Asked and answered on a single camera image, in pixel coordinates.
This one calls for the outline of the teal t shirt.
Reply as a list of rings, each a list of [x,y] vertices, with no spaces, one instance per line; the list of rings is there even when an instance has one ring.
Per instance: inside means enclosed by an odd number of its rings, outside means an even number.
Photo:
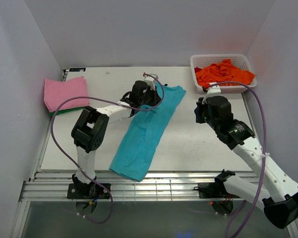
[[[142,181],[146,176],[156,148],[177,106],[186,94],[181,86],[158,88],[162,103],[148,112],[138,112],[132,119],[109,169],[126,178]]]

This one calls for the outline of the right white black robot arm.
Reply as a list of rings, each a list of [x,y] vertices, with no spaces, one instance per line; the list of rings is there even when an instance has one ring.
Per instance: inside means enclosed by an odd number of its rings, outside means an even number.
[[[229,193],[248,202],[257,198],[256,207],[279,229],[286,228],[298,218],[298,183],[291,179],[263,151],[254,131],[244,122],[234,119],[226,97],[201,97],[194,110],[197,123],[208,124],[217,138],[238,155],[259,177],[261,188],[243,181],[229,170],[215,178],[215,193],[226,197]]]

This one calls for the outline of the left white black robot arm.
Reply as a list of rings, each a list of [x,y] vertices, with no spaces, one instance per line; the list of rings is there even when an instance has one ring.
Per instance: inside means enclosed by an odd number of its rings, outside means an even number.
[[[83,109],[71,132],[79,165],[72,180],[80,195],[90,198],[95,194],[95,184],[92,182],[96,178],[95,154],[103,142],[107,126],[133,117],[143,105],[154,107],[160,101],[155,80],[144,79],[136,81],[132,90],[117,105],[96,109],[87,106]]]

